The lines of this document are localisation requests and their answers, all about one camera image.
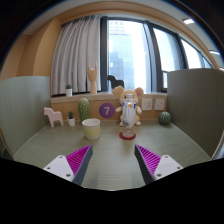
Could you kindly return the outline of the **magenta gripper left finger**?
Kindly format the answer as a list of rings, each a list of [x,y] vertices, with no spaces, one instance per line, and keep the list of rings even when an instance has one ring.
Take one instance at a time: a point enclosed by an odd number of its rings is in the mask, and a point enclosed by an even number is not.
[[[44,170],[81,186],[92,155],[92,146],[87,145],[68,156],[57,156]]]

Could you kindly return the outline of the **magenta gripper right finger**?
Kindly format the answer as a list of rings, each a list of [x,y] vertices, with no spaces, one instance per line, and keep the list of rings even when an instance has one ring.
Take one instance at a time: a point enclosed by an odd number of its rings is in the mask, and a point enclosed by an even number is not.
[[[182,169],[182,166],[169,155],[160,156],[140,145],[135,145],[134,154],[145,184],[150,184]]]

